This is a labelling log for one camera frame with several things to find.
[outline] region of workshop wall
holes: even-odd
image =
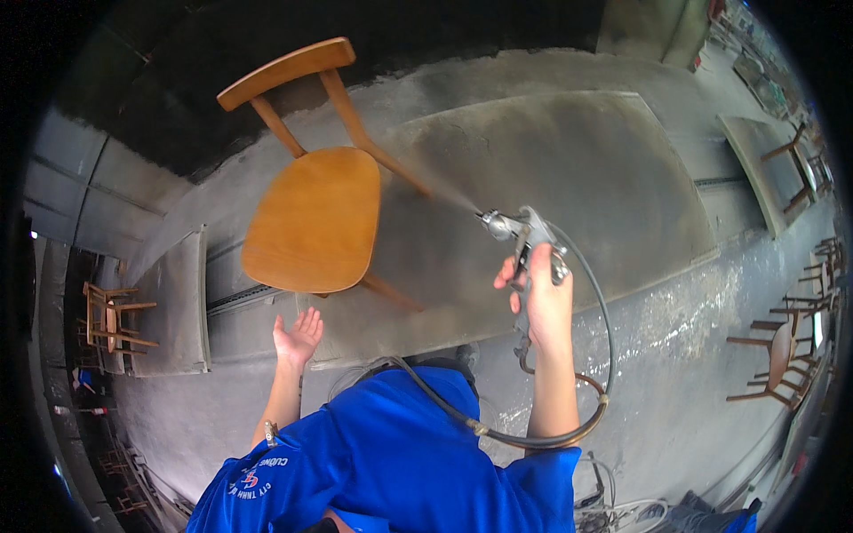
[[[24,211],[39,235],[127,259],[191,187],[104,132],[50,109],[26,168]]]
[[[595,51],[605,0],[123,0],[96,28],[56,95],[60,111],[197,183],[264,128],[216,94],[280,55],[347,36],[357,62],[345,84],[450,57],[501,49]],[[316,107],[314,80],[270,95],[276,109]]]
[[[709,28],[709,0],[607,0],[597,52],[689,67]]]

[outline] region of hand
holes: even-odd
[[[551,250],[551,245],[542,243],[531,251],[528,263],[531,292],[527,299],[527,316],[531,323],[531,341],[537,352],[562,356],[572,348],[574,278],[569,272],[561,285],[554,285],[551,281]],[[495,288],[503,289],[513,279],[514,272],[515,258],[507,258],[497,273]],[[519,279],[522,285],[528,273],[522,273]],[[521,311],[521,300],[516,292],[509,297],[509,309],[516,315]]]
[[[300,371],[314,355],[321,337],[320,311],[313,307],[308,308],[307,313],[299,313],[289,332],[284,330],[284,320],[281,315],[276,317],[276,325],[272,329],[278,361],[294,365]]]

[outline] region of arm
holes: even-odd
[[[562,285],[551,282],[551,245],[541,244],[531,252],[531,292],[527,300],[530,336],[536,348],[533,379],[533,408],[527,425],[528,437],[555,437],[580,427],[572,359],[573,277]],[[512,279],[514,258],[503,262],[495,278],[495,288],[504,288]],[[519,295],[509,298],[513,313],[519,313]]]
[[[276,375],[272,380],[270,400],[261,414],[261,420],[252,434],[252,448],[264,437],[264,422],[269,420],[278,427],[289,426],[299,420],[302,398],[302,373],[305,364],[314,355],[322,337],[320,311],[313,307],[308,313],[299,313],[289,332],[284,330],[281,316],[276,317],[272,338],[276,344]]]

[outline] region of blue shirt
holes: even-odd
[[[416,368],[454,407],[479,418],[462,375]],[[470,429],[452,420],[403,370],[341,392],[242,459],[228,459],[201,496],[187,532],[300,531],[332,508],[353,530],[573,532],[579,448],[494,466]]]
[[[80,370],[77,372],[77,381],[80,385],[92,385],[92,374],[88,370]]]

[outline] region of air hose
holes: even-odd
[[[523,449],[564,448],[586,437],[589,432],[591,432],[593,428],[598,425],[598,423],[601,421],[601,417],[604,416],[604,411],[607,409],[607,404],[609,403],[610,396],[612,394],[613,381],[616,377],[616,344],[613,340],[613,331],[610,325],[610,314],[607,312],[607,304],[604,301],[604,294],[601,292],[601,286],[599,286],[598,281],[595,279],[595,275],[592,273],[592,269],[589,267],[589,263],[587,263],[581,251],[577,249],[577,245],[575,245],[572,239],[570,239],[569,236],[563,232],[563,230],[556,227],[552,223],[548,223],[548,225],[559,236],[560,240],[562,240],[568,246],[568,248],[572,250],[572,253],[575,254],[577,260],[580,262],[581,267],[583,267],[583,271],[586,272],[586,275],[589,278],[589,282],[592,285],[593,290],[595,291],[595,296],[598,298],[598,304],[601,307],[601,314],[604,316],[604,324],[607,329],[607,343],[610,347],[610,368],[607,372],[606,387],[602,387],[594,379],[584,376],[583,374],[575,374],[576,379],[580,379],[581,381],[592,385],[599,395],[598,407],[596,408],[595,413],[578,429],[573,432],[568,432],[564,435],[557,435],[556,437],[516,437],[514,435],[507,435],[506,433],[501,433],[489,428],[485,424],[480,423],[479,420],[468,418],[467,415],[461,413],[458,409],[447,403],[402,358],[394,356],[382,357],[377,362],[382,364],[391,363],[400,367],[402,370],[405,370],[406,373],[411,376],[411,378],[415,381],[415,383],[426,393],[426,395],[429,396],[430,399],[433,400],[445,413],[447,413],[450,417],[459,420],[465,426],[471,428],[474,434],[478,437],[491,437],[494,438],[496,441],[500,441],[502,443],[509,444],[510,446],[515,446],[516,448]]]

